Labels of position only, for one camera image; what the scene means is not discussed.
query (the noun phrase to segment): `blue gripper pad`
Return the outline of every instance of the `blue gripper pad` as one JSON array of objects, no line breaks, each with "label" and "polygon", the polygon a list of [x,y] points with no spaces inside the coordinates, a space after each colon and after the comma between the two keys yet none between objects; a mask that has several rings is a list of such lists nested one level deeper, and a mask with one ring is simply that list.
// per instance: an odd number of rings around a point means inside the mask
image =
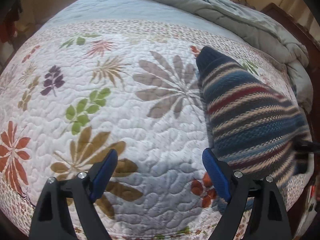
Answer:
[{"label": "blue gripper pad", "polygon": [[219,197],[223,198],[225,201],[229,202],[231,195],[229,192],[229,183],[227,178],[224,176],[220,170],[215,159],[211,155],[209,148],[205,149],[202,153],[202,162],[207,170],[207,173],[214,185],[215,190]]},{"label": "blue gripper pad", "polygon": [[100,170],[92,181],[92,189],[90,193],[90,199],[92,202],[95,202],[96,199],[101,198],[106,189],[106,186],[118,164],[117,151],[111,149],[107,157],[102,162],[103,164]]}]

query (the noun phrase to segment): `metal screw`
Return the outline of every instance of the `metal screw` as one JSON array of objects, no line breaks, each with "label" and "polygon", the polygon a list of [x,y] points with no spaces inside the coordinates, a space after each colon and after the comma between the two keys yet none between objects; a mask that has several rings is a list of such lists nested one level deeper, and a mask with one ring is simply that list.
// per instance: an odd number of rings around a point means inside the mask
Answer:
[{"label": "metal screw", "polygon": [[47,180],[47,182],[51,184],[51,183],[53,183],[55,180],[56,180],[55,177],[50,177],[50,178]]},{"label": "metal screw", "polygon": [[82,171],[82,172],[80,172],[80,173],[78,174],[78,178],[80,178],[80,179],[84,179],[86,176],[87,176],[87,173],[84,172],[84,171]]},{"label": "metal screw", "polygon": [[237,178],[241,178],[243,174],[242,174],[241,171],[235,171],[234,175],[235,175]]},{"label": "metal screw", "polygon": [[273,177],[271,177],[271,176],[266,176],[266,181],[267,181],[267,182],[273,182]]}]

